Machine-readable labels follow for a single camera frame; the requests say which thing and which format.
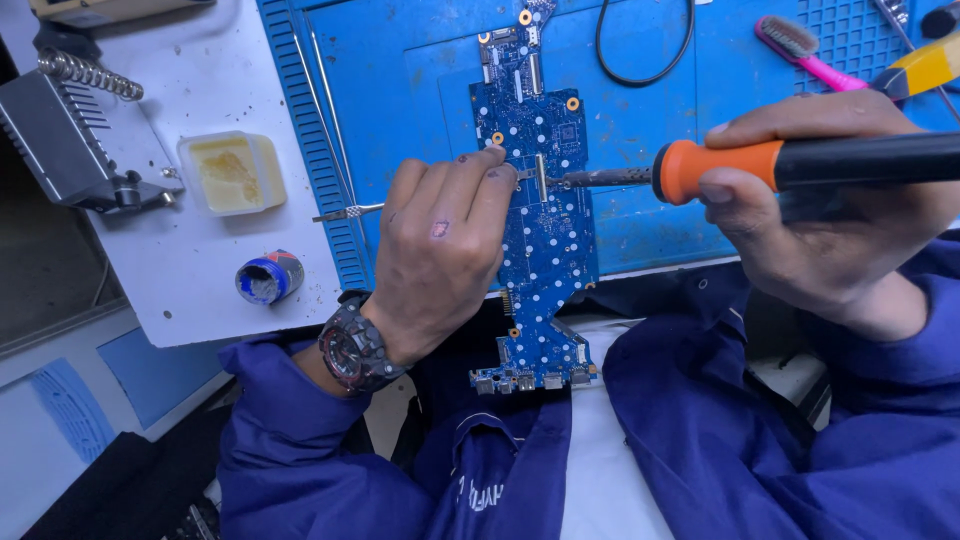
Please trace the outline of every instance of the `pink toothbrush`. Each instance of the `pink toothbrush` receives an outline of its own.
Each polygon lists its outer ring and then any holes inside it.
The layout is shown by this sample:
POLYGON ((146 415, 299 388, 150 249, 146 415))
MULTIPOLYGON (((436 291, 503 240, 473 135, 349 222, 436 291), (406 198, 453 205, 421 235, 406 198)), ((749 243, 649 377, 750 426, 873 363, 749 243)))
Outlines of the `pink toothbrush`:
POLYGON ((838 92, 869 86, 866 82, 841 73, 818 59, 815 55, 820 48, 820 40, 803 26, 776 15, 767 15, 756 22, 754 32, 787 61, 803 66, 814 77, 838 92))

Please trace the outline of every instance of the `cuff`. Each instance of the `cuff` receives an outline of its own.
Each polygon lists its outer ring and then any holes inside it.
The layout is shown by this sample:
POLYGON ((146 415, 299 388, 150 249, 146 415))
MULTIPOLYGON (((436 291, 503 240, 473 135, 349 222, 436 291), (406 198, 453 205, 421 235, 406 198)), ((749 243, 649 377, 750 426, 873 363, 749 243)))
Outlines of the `cuff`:
POLYGON ((228 345, 218 354, 224 369, 243 385, 247 411, 264 430, 291 440, 347 431, 370 405, 371 395, 327 394, 294 364, 277 339, 277 334, 259 336, 228 345))
POLYGON ((830 367, 839 367, 863 379, 905 384, 960 373, 960 282, 942 276, 909 278, 926 295, 929 314, 917 335, 877 343, 847 328, 802 312, 801 326, 813 348, 830 367))

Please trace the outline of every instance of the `wristwatch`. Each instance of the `wristwatch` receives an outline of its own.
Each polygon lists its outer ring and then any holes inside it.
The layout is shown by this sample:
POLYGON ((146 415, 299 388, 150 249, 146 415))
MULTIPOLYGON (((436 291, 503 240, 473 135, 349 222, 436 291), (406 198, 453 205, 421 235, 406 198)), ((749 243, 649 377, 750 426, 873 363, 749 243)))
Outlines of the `wristwatch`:
POLYGON ((360 306, 370 294, 357 292, 345 291, 341 296, 340 308, 320 333, 320 351, 326 368, 345 388, 375 392, 406 373, 408 368, 387 358, 380 332, 360 314, 360 306))

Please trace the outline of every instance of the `white shirt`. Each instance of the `white shirt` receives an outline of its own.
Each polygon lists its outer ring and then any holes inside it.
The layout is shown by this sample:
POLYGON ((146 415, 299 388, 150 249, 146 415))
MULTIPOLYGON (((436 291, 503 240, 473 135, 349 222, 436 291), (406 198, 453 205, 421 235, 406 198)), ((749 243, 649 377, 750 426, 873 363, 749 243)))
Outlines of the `white shirt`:
POLYGON ((639 320, 578 316, 563 322, 589 343, 597 379, 572 392, 561 540, 673 540, 634 455, 623 444, 626 435, 603 382, 607 350, 639 320))

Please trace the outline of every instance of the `person's left hand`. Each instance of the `person's left hand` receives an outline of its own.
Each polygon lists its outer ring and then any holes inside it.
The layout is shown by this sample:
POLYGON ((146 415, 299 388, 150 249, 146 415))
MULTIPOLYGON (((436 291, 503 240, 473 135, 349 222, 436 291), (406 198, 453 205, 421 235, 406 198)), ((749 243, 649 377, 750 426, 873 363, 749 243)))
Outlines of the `person's left hand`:
POLYGON ((516 169, 500 146, 427 166, 405 160, 380 218, 376 288, 360 313, 409 365, 473 316, 503 260, 516 169))

